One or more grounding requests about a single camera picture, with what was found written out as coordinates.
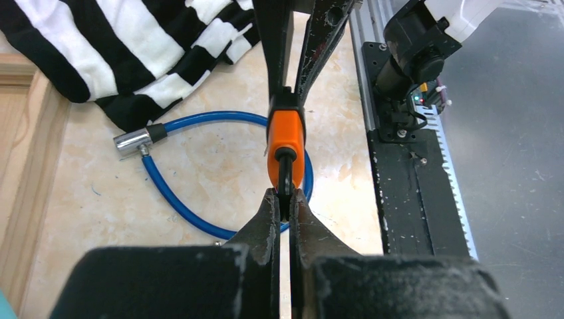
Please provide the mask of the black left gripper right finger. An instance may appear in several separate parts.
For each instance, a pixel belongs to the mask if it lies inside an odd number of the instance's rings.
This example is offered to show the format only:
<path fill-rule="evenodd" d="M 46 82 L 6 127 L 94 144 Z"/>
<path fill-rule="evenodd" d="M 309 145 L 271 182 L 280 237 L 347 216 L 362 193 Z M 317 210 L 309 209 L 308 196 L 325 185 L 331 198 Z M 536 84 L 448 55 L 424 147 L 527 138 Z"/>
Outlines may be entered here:
<path fill-rule="evenodd" d="M 289 200 L 294 318 L 509 318 L 491 274 L 464 257 L 364 256 Z"/>

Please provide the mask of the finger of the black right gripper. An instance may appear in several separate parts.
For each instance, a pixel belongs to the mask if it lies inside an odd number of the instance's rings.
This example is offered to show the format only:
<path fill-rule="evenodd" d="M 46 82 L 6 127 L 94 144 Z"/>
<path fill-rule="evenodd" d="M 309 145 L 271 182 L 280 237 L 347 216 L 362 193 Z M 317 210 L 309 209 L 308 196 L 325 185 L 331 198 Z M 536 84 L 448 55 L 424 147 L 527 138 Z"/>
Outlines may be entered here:
<path fill-rule="evenodd" d="M 309 14 L 297 67 L 296 95 L 299 100 L 307 99 L 313 83 L 341 40 L 355 5 L 353 0 L 296 2 L 296 10 Z"/>
<path fill-rule="evenodd" d="M 267 66 L 269 97 L 280 93 L 287 79 L 293 36 L 293 1 L 254 0 L 253 8 Z"/>

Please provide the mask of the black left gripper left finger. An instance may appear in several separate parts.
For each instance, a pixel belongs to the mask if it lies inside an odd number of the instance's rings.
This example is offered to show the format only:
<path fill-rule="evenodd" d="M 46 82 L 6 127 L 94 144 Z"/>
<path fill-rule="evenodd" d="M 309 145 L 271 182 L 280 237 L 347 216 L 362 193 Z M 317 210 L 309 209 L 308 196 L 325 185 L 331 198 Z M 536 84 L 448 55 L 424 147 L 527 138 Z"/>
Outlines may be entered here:
<path fill-rule="evenodd" d="M 220 246 L 99 247 L 74 266 L 52 318 L 278 318 L 279 200 Z"/>

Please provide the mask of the orange black padlock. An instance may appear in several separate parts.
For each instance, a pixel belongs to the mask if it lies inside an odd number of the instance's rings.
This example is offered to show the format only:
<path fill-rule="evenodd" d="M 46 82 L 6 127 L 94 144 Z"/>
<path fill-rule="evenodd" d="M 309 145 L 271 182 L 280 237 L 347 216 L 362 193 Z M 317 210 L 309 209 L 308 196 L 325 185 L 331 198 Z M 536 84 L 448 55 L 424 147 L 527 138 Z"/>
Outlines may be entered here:
<path fill-rule="evenodd" d="M 288 86 L 270 99 L 267 119 L 267 171 L 277 192 L 280 215 L 288 222 L 291 201 L 305 178 L 304 109 Z"/>

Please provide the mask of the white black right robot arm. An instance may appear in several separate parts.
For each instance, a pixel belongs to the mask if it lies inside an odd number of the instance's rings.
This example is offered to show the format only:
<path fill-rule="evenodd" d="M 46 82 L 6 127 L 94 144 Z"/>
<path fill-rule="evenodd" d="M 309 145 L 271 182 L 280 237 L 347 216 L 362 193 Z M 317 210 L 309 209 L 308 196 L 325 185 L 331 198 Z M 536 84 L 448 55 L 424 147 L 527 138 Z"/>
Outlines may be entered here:
<path fill-rule="evenodd" d="M 358 1 L 253 1 L 257 30 L 267 63 L 269 100 L 303 106 L 307 95 L 339 43 Z M 435 79 L 444 61 L 497 7 L 500 1 L 408 1 L 385 25 L 391 54 L 377 76 L 379 94 L 401 100 L 413 84 Z M 294 12 L 309 20 L 296 83 L 285 86 Z"/>

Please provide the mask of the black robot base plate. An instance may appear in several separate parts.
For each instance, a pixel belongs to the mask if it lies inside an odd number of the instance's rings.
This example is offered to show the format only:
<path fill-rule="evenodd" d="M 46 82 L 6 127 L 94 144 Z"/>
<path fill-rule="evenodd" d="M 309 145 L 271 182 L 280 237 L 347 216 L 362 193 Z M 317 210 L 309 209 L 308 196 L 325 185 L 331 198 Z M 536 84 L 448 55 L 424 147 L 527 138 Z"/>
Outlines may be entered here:
<path fill-rule="evenodd" d="M 436 133 L 424 129 L 426 117 L 416 110 L 425 105 L 415 103 L 416 90 L 401 102 L 381 98 L 375 82 L 390 53 L 382 43 L 365 43 L 361 52 L 374 117 L 367 138 L 384 253 L 471 257 Z"/>

